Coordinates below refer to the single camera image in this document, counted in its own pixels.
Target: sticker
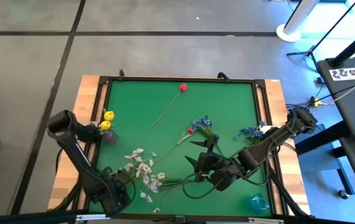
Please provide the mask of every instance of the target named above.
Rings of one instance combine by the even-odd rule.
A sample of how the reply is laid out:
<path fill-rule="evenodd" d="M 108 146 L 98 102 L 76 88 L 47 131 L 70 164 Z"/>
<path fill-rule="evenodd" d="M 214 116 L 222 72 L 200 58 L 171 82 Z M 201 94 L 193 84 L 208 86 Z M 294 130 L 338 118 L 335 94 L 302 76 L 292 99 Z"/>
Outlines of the sticker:
<path fill-rule="evenodd" d="M 355 80 L 355 68 L 339 68 L 329 72 L 333 81 Z"/>

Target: clear vase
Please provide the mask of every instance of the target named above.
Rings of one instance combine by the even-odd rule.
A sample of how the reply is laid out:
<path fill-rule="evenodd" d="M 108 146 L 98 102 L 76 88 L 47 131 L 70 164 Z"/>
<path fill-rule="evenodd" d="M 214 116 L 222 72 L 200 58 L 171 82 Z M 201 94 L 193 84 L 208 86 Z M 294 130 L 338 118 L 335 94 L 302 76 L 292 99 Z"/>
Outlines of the clear vase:
<path fill-rule="evenodd" d="M 118 142 L 118 135 L 115 133 L 114 130 L 109 129 L 103 134 L 103 139 L 108 144 L 116 144 Z"/>

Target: black frame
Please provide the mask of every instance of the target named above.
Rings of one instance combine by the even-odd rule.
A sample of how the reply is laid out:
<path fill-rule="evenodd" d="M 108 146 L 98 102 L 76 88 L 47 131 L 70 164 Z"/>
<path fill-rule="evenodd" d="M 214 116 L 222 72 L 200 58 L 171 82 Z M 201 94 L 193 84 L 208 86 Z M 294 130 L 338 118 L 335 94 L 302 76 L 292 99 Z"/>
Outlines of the black frame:
<path fill-rule="evenodd" d="M 256 111 L 256 118 L 258 121 L 260 121 L 260 105 L 259 105 L 259 98 L 257 96 L 257 87 L 260 87 L 261 93 L 262 93 L 262 99 L 263 99 L 263 105 L 265 109 L 265 120 L 268 125 L 272 125 L 272 120 L 271 120 L 271 113 L 270 113 L 270 108 L 269 108 L 269 101 L 267 97 L 267 91 L 265 89 L 265 81 L 264 80 L 250 80 L 250 79 L 229 79 L 229 78 L 190 78 L 190 77 L 125 77 L 123 71 L 121 70 L 119 72 L 118 77 L 108 77 L 108 76 L 100 76 L 99 82 L 98 82 L 98 88 L 95 96 L 95 103 L 93 105 L 93 110 L 91 112 L 91 120 L 94 121 L 96 119 L 96 115 L 98 112 L 98 107 L 99 107 L 99 100 L 100 96 L 102 93 L 103 85 L 107 85 L 106 88 L 106 95 L 103 103 L 103 108 L 108 107 L 108 102 L 109 102 L 109 97 L 111 94 L 111 86 L 113 81 L 163 81 L 163 82 L 228 82 L 228 83 L 249 83 L 251 84 L 252 87 L 252 94 L 254 97 L 255 101 L 255 111 Z M 104 111 L 101 112 L 101 120 L 100 122 L 103 121 L 104 117 Z M 85 144 L 84 147 L 84 153 L 87 156 L 89 153 L 91 144 Z M 95 144 L 95 148 L 93 151 L 93 157 L 91 160 L 92 166 L 96 167 L 97 166 L 97 161 L 98 161 L 98 156 L 99 156 L 99 149 L 100 149 L 101 143 Z M 274 166 L 275 166 L 275 173 L 277 174 L 277 177 L 283 183 L 282 181 L 282 171 L 280 168 L 280 162 L 278 155 L 276 155 L 273 158 Z M 81 190 L 78 191 L 76 197 L 73 199 L 72 202 L 72 209 L 77 210 L 78 202 L 80 199 L 80 192 Z M 267 183 L 267 195 L 269 196 L 269 203 L 270 203 L 270 210 L 272 217 L 276 214 L 276 204 L 275 204 L 275 199 L 274 199 L 274 192 L 272 188 L 272 181 L 269 177 L 269 181 Z M 284 198 L 280 195 L 280 200 L 282 204 L 282 213 L 283 215 L 289 215 L 288 214 L 288 205 L 286 204 Z M 89 197 L 85 197 L 85 202 L 83 204 L 83 209 L 88 212 L 89 209 L 89 204 L 90 204 L 90 199 Z M 236 216 L 206 216 L 206 215 L 184 215 L 184 219 L 187 221 L 210 221 L 210 222 L 248 222 L 249 219 L 248 217 L 236 217 Z M 135 220 L 154 220 L 154 221 L 161 221 L 161 220 L 167 220 L 167 221 L 175 221 L 176 215 L 153 215 L 153 214 L 135 214 L 135 213 L 120 213 L 114 218 L 121 218 L 121 219 L 135 219 Z"/>

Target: white base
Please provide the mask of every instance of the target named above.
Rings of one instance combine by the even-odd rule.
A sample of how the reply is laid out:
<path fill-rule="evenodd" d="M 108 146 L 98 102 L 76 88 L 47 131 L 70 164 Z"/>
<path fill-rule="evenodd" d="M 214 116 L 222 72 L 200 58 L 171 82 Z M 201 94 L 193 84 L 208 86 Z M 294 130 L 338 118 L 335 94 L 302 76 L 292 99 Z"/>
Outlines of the white base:
<path fill-rule="evenodd" d="M 286 42 L 296 42 L 296 41 L 300 40 L 300 37 L 302 36 L 302 33 L 300 31 L 296 31 L 292 34 L 286 34 L 284 32 L 284 27 L 285 27 L 285 24 L 281 24 L 277 27 L 276 33 L 279 38 L 281 38 L 282 40 L 284 40 Z"/>

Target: white pole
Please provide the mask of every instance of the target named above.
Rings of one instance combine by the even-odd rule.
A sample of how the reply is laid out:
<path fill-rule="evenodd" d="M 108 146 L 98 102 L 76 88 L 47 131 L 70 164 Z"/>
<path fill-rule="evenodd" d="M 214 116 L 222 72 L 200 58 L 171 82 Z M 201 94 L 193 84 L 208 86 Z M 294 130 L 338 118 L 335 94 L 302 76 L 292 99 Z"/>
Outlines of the white pole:
<path fill-rule="evenodd" d="M 277 36 L 286 42 L 296 42 L 300 40 L 303 22 L 319 1 L 320 0 L 301 0 L 286 25 L 281 24 L 278 26 L 276 31 Z"/>

